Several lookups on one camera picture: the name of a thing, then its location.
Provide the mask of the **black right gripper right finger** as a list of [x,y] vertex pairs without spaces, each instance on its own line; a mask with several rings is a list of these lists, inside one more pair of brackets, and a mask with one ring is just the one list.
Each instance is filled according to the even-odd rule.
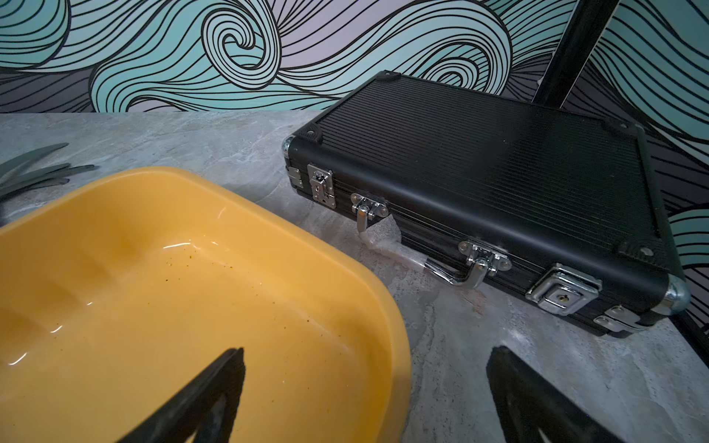
[[505,346],[487,361],[487,378],[507,442],[619,442]]

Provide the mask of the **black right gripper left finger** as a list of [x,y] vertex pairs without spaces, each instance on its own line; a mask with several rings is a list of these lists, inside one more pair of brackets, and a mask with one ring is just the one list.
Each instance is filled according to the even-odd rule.
[[245,378],[245,351],[228,349],[121,440],[227,442]]

